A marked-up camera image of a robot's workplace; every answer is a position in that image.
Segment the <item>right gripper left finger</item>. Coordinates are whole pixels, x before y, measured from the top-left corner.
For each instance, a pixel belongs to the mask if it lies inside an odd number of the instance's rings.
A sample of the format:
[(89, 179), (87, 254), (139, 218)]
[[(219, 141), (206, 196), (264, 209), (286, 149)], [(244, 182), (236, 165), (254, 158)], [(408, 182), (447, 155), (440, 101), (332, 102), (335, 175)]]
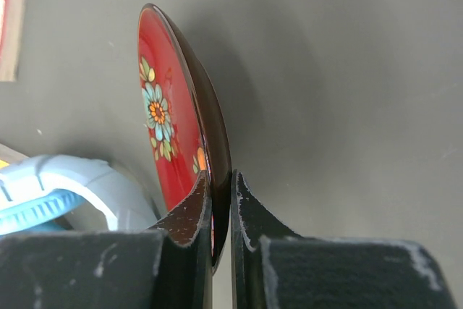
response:
[(3, 308), (210, 308), (211, 194), (191, 193), (144, 232), (16, 234), (1, 241)]

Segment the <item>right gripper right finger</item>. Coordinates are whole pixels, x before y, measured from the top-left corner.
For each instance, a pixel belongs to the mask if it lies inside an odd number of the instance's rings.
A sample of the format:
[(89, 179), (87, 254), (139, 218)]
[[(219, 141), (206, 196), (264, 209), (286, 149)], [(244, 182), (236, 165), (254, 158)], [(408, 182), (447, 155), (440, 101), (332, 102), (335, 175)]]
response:
[(408, 240), (303, 237), (231, 182), (235, 308), (455, 308), (441, 269)]

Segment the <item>red floral plate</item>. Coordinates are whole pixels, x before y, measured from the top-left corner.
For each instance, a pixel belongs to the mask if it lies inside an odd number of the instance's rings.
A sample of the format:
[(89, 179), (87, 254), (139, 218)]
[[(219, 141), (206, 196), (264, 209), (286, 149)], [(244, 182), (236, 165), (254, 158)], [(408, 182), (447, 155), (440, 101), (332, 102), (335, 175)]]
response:
[(137, 32), (146, 124), (164, 202), (173, 209), (205, 173), (212, 198), (212, 264), (218, 268), (229, 226), (232, 160), (215, 90), (162, 9), (146, 4)]

